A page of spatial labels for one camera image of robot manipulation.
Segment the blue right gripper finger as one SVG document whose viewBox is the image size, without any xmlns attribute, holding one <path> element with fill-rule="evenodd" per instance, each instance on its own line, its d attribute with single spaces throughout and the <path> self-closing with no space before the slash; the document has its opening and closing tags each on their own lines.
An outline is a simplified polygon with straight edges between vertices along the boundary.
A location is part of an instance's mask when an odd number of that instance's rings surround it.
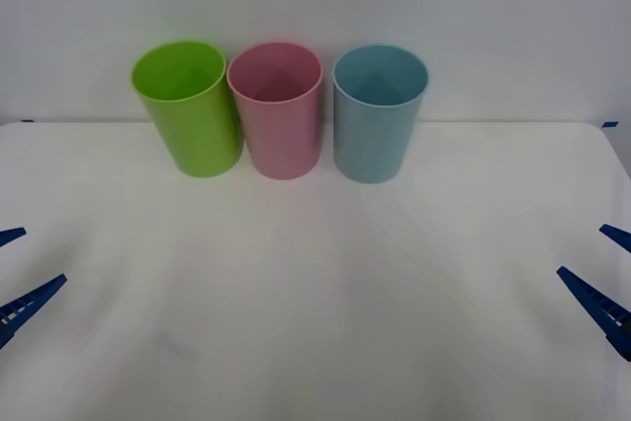
<svg viewBox="0 0 631 421">
<path fill-rule="evenodd" d="M 602 330 L 606 340 L 625 360 L 630 359 L 630 312 L 592 287 L 565 266 L 556 273 L 583 309 Z"/>
<path fill-rule="evenodd" d="M 610 225 L 602 225 L 599 231 L 626 251 L 631 251 L 631 234 L 629 232 Z"/>
</svg>

